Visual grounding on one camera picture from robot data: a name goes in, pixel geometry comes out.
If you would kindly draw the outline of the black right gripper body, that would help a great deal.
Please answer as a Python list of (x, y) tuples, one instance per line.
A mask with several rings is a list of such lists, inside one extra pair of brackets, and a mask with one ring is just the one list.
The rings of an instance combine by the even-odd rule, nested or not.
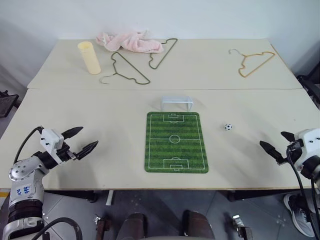
[(302, 139), (295, 140), (287, 146), (286, 149), (286, 157), (284, 158), (285, 163), (289, 163), (289, 159), (291, 162), (295, 164), (297, 160), (302, 156), (302, 148), (304, 147), (304, 143)]

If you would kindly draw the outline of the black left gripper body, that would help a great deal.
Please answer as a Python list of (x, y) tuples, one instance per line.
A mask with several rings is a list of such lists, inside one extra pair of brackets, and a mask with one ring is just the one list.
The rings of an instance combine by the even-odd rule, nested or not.
[(67, 143), (63, 143), (61, 148), (56, 151), (55, 161), (57, 163), (67, 162), (69, 160), (75, 160), (76, 154), (70, 150), (70, 146)]

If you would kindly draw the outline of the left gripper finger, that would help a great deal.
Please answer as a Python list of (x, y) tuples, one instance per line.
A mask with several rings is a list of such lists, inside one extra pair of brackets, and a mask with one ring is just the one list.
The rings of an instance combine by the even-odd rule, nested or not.
[(70, 139), (75, 135), (77, 135), (82, 129), (83, 129), (82, 126), (73, 127), (64, 131), (61, 135), (63, 136), (64, 139)]
[(76, 159), (81, 160), (84, 157), (86, 157), (88, 154), (90, 154), (94, 150), (94, 148), (98, 145), (98, 143), (99, 141), (97, 140), (83, 147), (80, 152), (74, 154)]

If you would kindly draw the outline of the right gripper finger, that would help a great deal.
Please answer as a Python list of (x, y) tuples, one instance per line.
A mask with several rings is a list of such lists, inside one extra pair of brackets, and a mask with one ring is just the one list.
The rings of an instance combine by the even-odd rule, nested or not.
[(286, 163), (286, 159), (283, 158), (282, 154), (278, 152), (274, 146), (262, 140), (259, 142), (259, 145), (268, 155), (275, 159), (278, 165), (283, 165)]
[(291, 132), (282, 131), (280, 134), (289, 142), (294, 142), (296, 140), (295, 135)]

